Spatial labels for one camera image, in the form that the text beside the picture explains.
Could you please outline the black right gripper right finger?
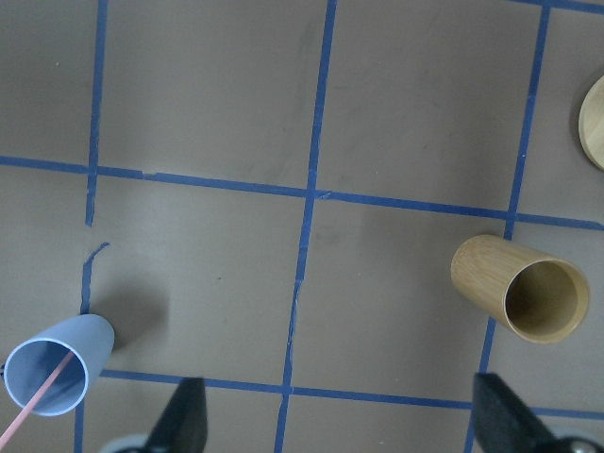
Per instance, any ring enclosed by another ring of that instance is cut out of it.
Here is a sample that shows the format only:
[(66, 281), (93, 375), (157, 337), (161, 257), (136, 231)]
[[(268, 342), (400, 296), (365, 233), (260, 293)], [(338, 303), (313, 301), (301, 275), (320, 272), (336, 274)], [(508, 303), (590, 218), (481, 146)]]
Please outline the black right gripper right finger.
[(558, 439), (497, 374), (476, 373), (472, 425), (484, 452), (546, 452)]

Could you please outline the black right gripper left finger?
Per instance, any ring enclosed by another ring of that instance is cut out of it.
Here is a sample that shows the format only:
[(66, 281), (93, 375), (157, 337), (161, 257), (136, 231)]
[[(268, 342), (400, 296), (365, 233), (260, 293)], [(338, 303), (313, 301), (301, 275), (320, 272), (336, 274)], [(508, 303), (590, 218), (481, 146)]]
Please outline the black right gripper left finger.
[(183, 378), (145, 442), (146, 452), (203, 452), (208, 440), (205, 381)]

